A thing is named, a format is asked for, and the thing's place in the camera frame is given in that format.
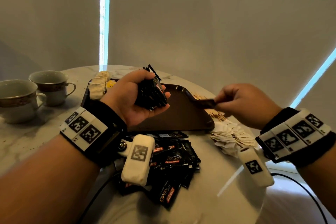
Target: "cup handle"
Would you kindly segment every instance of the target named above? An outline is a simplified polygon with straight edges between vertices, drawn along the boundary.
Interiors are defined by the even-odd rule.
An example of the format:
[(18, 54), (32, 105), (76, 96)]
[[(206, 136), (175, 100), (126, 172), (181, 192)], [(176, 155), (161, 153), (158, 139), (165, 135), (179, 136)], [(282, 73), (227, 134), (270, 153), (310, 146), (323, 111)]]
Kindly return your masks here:
[(72, 94), (75, 90), (76, 90), (76, 84), (72, 83), (72, 82), (68, 82), (66, 84), (66, 86), (69, 86), (69, 84), (73, 85), (73, 91), (71, 91), (69, 94), (65, 95), (65, 97), (68, 97), (70, 94)]
[(42, 103), (36, 108), (39, 109), (46, 101), (47, 101), (47, 96), (43, 93), (36, 93), (36, 97), (41, 96), (42, 98), (40, 99)]

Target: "marble table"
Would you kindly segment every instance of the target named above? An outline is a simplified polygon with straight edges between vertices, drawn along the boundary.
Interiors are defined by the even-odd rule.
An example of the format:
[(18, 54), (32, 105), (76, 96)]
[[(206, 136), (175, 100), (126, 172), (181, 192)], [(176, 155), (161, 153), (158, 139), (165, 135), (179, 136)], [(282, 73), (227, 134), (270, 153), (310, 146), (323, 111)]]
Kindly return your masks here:
[[(137, 67), (108, 65), (112, 78), (121, 78)], [(29, 123), (8, 125), (0, 119), (0, 174), (33, 154), (54, 135), (58, 127), (81, 103), (87, 83), (99, 71), (99, 66), (65, 70), (76, 91), (59, 107), (41, 107), (38, 116)], [(212, 98), (202, 87), (177, 76), (158, 72), (163, 83), (181, 85), (193, 93)], [(255, 223), (263, 205), (265, 189), (258, 188), (239, 161), (224, 155), (202, 132), (188, 132), (193, 148), (202, 160), (200, 172), (194, 175), (189, 189), (181, 188), (170, 211), (154, 205), (142, 192), (120, 196), (109, 184), (91, 206), (83, 223)], [(102, 171), (89, 197), (108, 178)]]

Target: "black cable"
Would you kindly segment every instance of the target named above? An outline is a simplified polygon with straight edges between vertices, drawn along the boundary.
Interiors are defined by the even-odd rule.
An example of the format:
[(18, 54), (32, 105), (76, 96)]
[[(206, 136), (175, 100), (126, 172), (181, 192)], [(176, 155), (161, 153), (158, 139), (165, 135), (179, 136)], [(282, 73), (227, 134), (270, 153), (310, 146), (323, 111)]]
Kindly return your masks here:
[(76, 222), (76, 224), (80, 224), (85, 215), (87, 214), (87, 212), (89, 211), (91, 205), (93, 204), (93, 202), (96, 200), (96, 198), (98, 197), (99, 193), (102, 192), (102, 190), (106, 187), (106, 185), (113, 179), (113, 177), (115, 177), (116, 175), (118, 175), (120, 173), (116, 173), (114, 175), (112, 175), (110, 178), (107, 179), (106, 182), (104, 182), (104, 184), (99, 188), (99, 190), (96, 192), (96, 194), (94, 195), (94, 197), (91, 199), (90, 203), (87, 205), (87, 207), (85, 208), (84, 212), (82, 213), (81, 217), (79, 218), (79, 220)]
[(328, 224), (328, 221), (327, 221), (327, 219), (326, 219), (326, 217), (325, 217), (325, 215), (324, 215), (324, 213), (323, 213), (323, 211), (322, 211), (322, 209), (321, 209), (320, 204), (316, 201), (316, 199), (313, 197), (313, 195), (312, 195), (312, 194), (311, 194), (311, 193), (310, 193), (310, 192), (309, 192), (309, 191), (308, 191), (302, 184), (300, 184), (299, 182), (297, 182), (297, 181), (294, 180), (293, 178), (290, 178), (290, 177), (287, 176), (287, 175), (278, 174), (278, 173), (271, 173), (271, 175), (272, 175), (272, 176), (279, 175), (279, 176), (286, 177), (286, 178), (292, 180), (293, 182), (297, 183), (298, 185), (300, 185), (301, 188), (303, 188), (303, 189), (309, 194), (309, 196), (313, 199), (313, 201), (314, 201), (315, 204), (317, 205), (317, 207), (318, 207), (318, 209), (320, 210), (321, 215), (322, 215), (322, 217), (323, 217), (324, 223), (325, 223), (325, 224)]

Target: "forearm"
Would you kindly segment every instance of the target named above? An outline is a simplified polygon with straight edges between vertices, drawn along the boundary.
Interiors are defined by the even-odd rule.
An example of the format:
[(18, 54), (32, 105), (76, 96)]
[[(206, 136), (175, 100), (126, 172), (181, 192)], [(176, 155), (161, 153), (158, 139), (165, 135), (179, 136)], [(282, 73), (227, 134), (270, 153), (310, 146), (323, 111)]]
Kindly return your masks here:
[(302, 178), (307, 182), (328, 211), (336, 217), (336, 145), (314, 163), (298, 168)]
[(0, 223), (72, 223), (100, 167), (61, 135), (0, 178)]

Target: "left hand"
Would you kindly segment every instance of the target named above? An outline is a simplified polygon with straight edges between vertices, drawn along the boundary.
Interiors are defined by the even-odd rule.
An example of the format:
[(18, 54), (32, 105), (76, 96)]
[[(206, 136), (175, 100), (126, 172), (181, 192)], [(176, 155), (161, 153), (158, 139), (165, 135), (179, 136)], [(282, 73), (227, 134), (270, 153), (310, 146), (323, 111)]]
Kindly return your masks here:
[[(138, 83), (154, 77), (154, 73), (150, 73), (145, 69), (126, 74), (112, 88), (107, 89), (107, 93), (100, 101), (111, 107), (128, 127), (138, 125), (145, 119), (158, 115), (169, 108), (169, 104), (167, 104), (165, 107), (149, 111), (134, 104), (138, 96)], [(167, 98), (170, 97), (169, 92), (165, 94)]]

